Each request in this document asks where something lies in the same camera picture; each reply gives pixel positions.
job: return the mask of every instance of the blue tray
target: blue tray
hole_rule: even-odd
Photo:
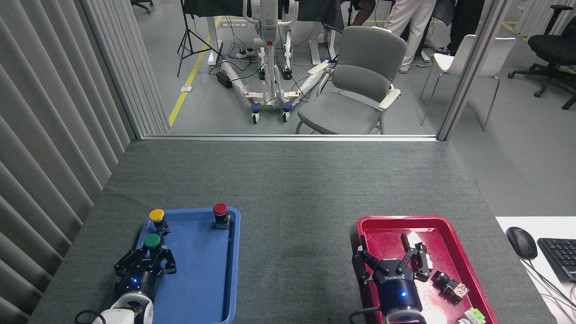
[[[176,273],[164,275],[154,301],[154,324],[231,323],[236,313],[240,212],[228,207],[230,229],[214,228],[212,208],[164,210]],[[147,220],[138,246],[154,233]]]

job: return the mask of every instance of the gray floor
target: gray floor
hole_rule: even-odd
[[[387,2],[379,1],[376,20],[385,19]],[[507,21],[517,21],[518,6],[525,1],[516,0],[507,14]],[[197,55],[183,63],[180,78],[176,78],[179,56],[176,54],[182,37],[184,23],[180,5],[174,0],[156,0],[150,15],[134,8],[144,37],[148,55],[153,64],[162,99],[169,115],[180,95],[197,60]],[[198,31],[207,37],[206,22],[197,19]],[[441,22],[434,23],[429,43],[444,46],[449,38],[449,28]],[[304,40],[310,23],[299,23],[294,27],[294,42]],[[236,36],[245,43],[253,37],[253,29],[235,29]],[[219,29],[227,52],[232,39],[230,30]],[[502,27],[502,37],[517,37]],[[194,47],[201,48],[194,40]],[[296,49],[297,63],[310,63],[306,43]],[[572,92],[558,84],[550,86],[542,98],[532,94],[538,90],[541,78],[517,76],[506,78],[508,72],[526,68],[533,62],[543,62],[530,51],[527,43],[517,37],[505,66],[499,75],[502,80],[499,95],[494,104],[487,130],[483,133],[479,120],[487,113],[489,99],[494,89],[490,80],[479,80],[469,108],[463,113],[450,141],[468,164],[471,174],[477,179],[480,191],[496,216],[572,216],[576,208],[573,193],[576,191],[574,175],[576,141],[574,122],[576,107],[562,111],[560,106],[571,97]],[[307,66],[295,66],[294,77],[305,76]],[[278,111],[264,111],[261,122],[253,125],[250,110],[242,107],[232,91],[218,84],[208,75],[209,68],[202,62],[192,85],[193,92],[186,97],[172,127],[171,134],[292,134],[297,123],[294,115],[289,123],[280,121]],[[428,68],[413,66],[406,75],[399,75],[395,85],[403,91],[402,98],[388,112],[387,134],[435,134],[452,97],[456,78],[447,76],[441,80],[426,123],[421,127],[425,104],[418,99]],[[433,72],[431,82],[435,80]],[[285,83],[284,87],[293,84]],[[431,85],[423,99],[430,96]]]

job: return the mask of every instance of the white chair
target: white chair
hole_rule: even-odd
[[[420,123],[420,126],[424,124],[424,120],[426,119],[426,114],[428,113],[428,108],[430,107],[430,102],[432,102],[432,97],[434,96],[434,92],[436,91],[436,87],[438,86],[438,81],[440,77],[444,74],[452,74],[455,76],[461,76],[462,72],[464,71],[464,65],[466,64],[466,60],[470,55],[470,51],[472,50],[472,46],[474,45],[474,40],[476,35],[466,35],[466,37],[460,43],[458,50],[456,51],[455,56],[448,56],[440,53],[434,54],[434,62],[442,72],[438,75],[436,79],[436,84],[434,85],[434,90],[432,90],[432,95],[430,96],[430,100],[426,105],[426,111],[424,112],[424,118]],[[496,77],[496,75],[500,72],[502,65],[504,65],[504,61],[508,56],[508,53],[514,46],[514,42],[516,38],[496,38],[488,52],[488,57],[484,61],[484,65],[480,69],[480,73],[478,77],[480,78],[493,78],[496,79],[498,82],[496,84],[496,90],[494,91],[494,96],[492,97],[492,103],[490,104],[490,109],[488,110],[488,115],[486,116],[486,121],[484,125],[480,124],[482,127],[482,131],[485,131],[486,124],[488,123],[488,118],[490,118],[490,113],[492,112],[492,106],[494,105],[494,100],[496,99],[496,94],[498,93],[498,87],[500,87],[500,79]],[[432,69],[430,69],[430,73],[428,74],[428,78],[426,79],[426,83],[424,83],[424,88],[422,88],[422,93],[420,94],[420,99],[422,99],[422,94],[424,94],[424,89],[426,89],[426,85],[428,84],[428,80],[430,79],[430,75],[432,74]]]

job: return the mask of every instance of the gray table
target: gray table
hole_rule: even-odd
[[[150,210],[219,201],[242,212],[234,323],[346,323],[362,305],[348,232],[370,214],[448,218],[500,323],[555,322],[447,142],[167,140],[128,147],[29,323],[108,308]]]

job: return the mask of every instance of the black power adapter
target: black power adapter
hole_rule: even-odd
[[[230,89],[232,87],[232,81],[230,81],[230,78],[226,72],[220,71],[216,73],[216,79],[218,79],[218,82],[226,87],[226,89]]]

